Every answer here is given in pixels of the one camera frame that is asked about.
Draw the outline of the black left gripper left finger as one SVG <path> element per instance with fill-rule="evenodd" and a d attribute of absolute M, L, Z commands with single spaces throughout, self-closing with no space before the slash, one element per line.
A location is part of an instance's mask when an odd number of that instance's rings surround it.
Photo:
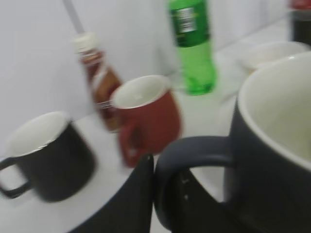
<path fill-rule="evenodd" d="M 154 190 L 154 157 L 141 157 L 118 192 L 72 233 L 148 233 Z"/>

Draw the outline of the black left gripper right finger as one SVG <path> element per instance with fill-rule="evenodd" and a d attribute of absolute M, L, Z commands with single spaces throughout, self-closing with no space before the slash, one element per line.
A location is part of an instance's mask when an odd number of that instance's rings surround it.
<path fill-rule="evenodd" d="M 204 190 L 188 169 L 171 179 L 167 205 L 173 233 L 233 232 L 233 225 L 218 202 Z"/>

